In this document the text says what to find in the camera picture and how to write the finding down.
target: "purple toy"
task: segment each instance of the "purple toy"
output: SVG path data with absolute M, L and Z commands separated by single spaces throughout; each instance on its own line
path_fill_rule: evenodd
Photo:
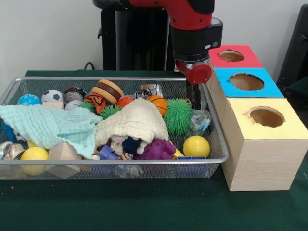
M 136 156 L 136 160 L 171 160 L 176 148 L 166 140 L 154 139 L 144 148 L 143 154 Z
M 118 156 L 112 153 L 111 147 L 105 145 L 100 152 L 98 153 L 98 156 L 101 160 L 117 160 Z

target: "white cloth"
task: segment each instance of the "white cloth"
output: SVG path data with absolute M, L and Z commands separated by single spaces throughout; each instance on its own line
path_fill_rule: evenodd
M 169 134 L 156 106 L 142 98 L 135 99 L 121 111 L 97 124 L 95 143 L 107 144 L 111 136 L 133 137 L 151 143 L 154 138 L 169 140 Z

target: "orange ball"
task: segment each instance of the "orange ball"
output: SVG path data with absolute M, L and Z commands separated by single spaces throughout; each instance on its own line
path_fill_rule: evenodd
M 130 98 L 130 97 L 123 97 L 122 99 L 119 99 L 118 102 L 116 102 L 116 104 L 119 106 L 119 107 L 125 107 L 127 104 L 129 104 L 130 102 L 132 102 L 133 99 Z
M 167 102 L 163 97 L 159 95 L 151 95 L 146 100 L 152 102 L 157 107 L 162 116 L 165 115 L 167 111 Z

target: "green table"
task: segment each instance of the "green table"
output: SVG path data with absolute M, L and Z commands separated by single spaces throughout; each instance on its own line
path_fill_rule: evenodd
M 29 71 L 27 76 L 162 76 Z M 308 162 L 289 191 L 229 192 L 211 179 L 0 181 L 1 230 L 308 230 Z

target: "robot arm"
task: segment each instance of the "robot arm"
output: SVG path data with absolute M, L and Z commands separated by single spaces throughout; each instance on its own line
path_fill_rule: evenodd
M 101 0 L 101 2 L 105 6 L 112 5 L 115 8 L 118 6 L 126 9 L 165 8 L 170 17 L 172 47 L 178 69 L 193 86 L 206 83 L 211 78 L 208 50 L 221 46 L 223 26 L 219 19 L 212 18 L 215 0 Z

